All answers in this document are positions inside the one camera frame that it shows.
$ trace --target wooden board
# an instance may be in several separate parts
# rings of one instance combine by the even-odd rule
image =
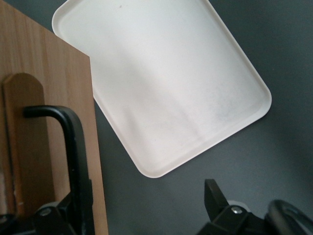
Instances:
[[[2,91],[14,175],[16,214],[27,218],[42,205],[54,201],[46,118],[23,116],[24,107],[45,104],[44,90],[35,77],[17,73],[4,80]]]
[[[95,231],[99,235],[108,234],[89,58],[0,0],[0,83],[19,72],[29,73],[40,81],[46,104],[67,106],[80,118],[93,185]],[[2,104],[0,91],[0,180],[8,165]],[[61,200],[69,192],[65,145],[58,122],[49,119],[47,126],[55,197]],[[6,213],[10,202],[3,189],[0,196],[0,213]]]

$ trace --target black metal frame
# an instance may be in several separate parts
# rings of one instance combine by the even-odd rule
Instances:
[[[0,216],[0,235],[21,232],[34,235],[93,235],[92,185],[88,175],[83,127],[78,116],[70,108],[50,105],[25,107],[23,115],[25,118],[53,117],[61,124],[66,144],[70,193],[57,207],[43,207],[26,221],[19,221],[9,214]]]

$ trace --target plastic tray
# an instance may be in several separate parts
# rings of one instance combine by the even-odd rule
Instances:
[[[94,98],[148,177],[270,108],[268,88],[206,0],[68,0],[52,27],[90,57]]]

